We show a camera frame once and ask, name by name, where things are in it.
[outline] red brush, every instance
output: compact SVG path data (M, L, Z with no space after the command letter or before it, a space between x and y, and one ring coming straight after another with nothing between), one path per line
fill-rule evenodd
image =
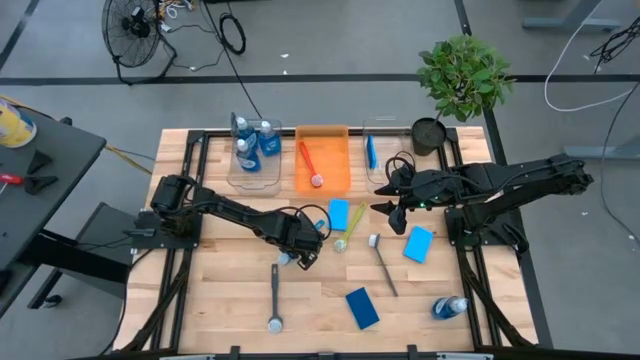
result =
M309 156L309 151L307 147L304 145L304 141L300 141L300 152L302 152L302 157L304 157L304 161L306 161L309 170L311 170L311 185L313 187L320 187L324 182L322 175L317 174L313 169L313 164L311 163L311 157Z

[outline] wooden tabletop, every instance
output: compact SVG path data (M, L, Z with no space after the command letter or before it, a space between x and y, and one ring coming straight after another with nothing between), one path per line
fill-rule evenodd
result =
M180 173L187 132L188 129L163 131L148 199L162 176ZM481 127L459 127L458 134L465 163L491 161ZM384 153L384 141L376 140L380 158L393 155ZM293 139L283 139L281 191L275 197L238 195L227 182L230 149L230 139L211 139L204 186L259 210L308 203L328 205L329 199L301 198L295 192ZM350 201L351 217L361 201L374 204L388 199L370 192L377 180L375 174L367 176L365 171L362 137L349 139L349 151L351 190L345 198ZM196 149L193 171L197 167L197 154ZM418 170L439 169L435 154L417 157L417 162ZM449 163L453 164L451 154ZM314 221L322 218L319 211L313 210L309 216ZM407 234L395 235L386 216L367 209L345 253L333 250L333 242L342 234L334 232L308 271L295 264L281 267L279 313L284 329L280 334L270 334L267 332L271 316L270 266L279 255L278 249L243 227L205 216L201 244L191 264L180 353L228 353L232 345L241 346L245 353L399 352L406 351L408 344L416 344L419 351L471 350L466 315L436 321L429 313L437 298L463 295L455 250L447 240L443 209L408 213L407 220ZM413 226L422 226L435 234L425 264L403 255ZM397 298L384 280L375 251L368 246L369 235L375 233L381 234L379 249L398 290ZM521 334L536 342L513 250L486 246L484 256L494 300ZM131 273L127 312L114 348L128 343L156 306L164 259L165 250L155 250ZM359 330L345 300L345 295L360 287L365 287L380 317L377 324L365 330ZM476 304L483 341L489 344L484 309L480 301ZM165 346L172 314L170 310L165 321Z

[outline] yellow container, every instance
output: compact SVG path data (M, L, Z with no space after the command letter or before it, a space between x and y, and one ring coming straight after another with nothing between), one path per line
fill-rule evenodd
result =
M20 116L8 101L0 99L0 145L17 148L26 145L36 136L36 125Z

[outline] clear plastic bin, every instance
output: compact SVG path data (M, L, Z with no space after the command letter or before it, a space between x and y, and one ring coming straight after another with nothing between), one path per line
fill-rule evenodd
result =
M236 114L231 113L231 167L227 175L227 182L235 188L238 194L249 196L275 196L280 192L280 172L282 164L282 149L278 154L264 156L258 146L258 157L261 169L257 172L244 170L238 163L236 153L238 151L238 137ZM271 128L281 136L282 123L274 119L246 119L250 127L253 127L256 135L260 132L261 123L268 121Z
M372 138L377 158L376 166L373 168L369 166L369 156L367 154L369 136ZM384 171L387 160L402 151L413 155L411 124L405 121L398 121L395 117L367 119L362 124L362 148L364 151L364 167L367 173L367 191L373 193L389 183ZM409 159L406 154L400 154L399 156Z

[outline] black fan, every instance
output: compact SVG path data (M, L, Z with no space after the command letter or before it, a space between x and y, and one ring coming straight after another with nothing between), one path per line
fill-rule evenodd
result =
M160 34L157 0L106 0L102 10L102 37L116 64L118 79L125 84L149 83L162 78L177 57L175 49ZM120 65L134 68L146 64L164 42L173 52L160 75L131 82L122 78Z

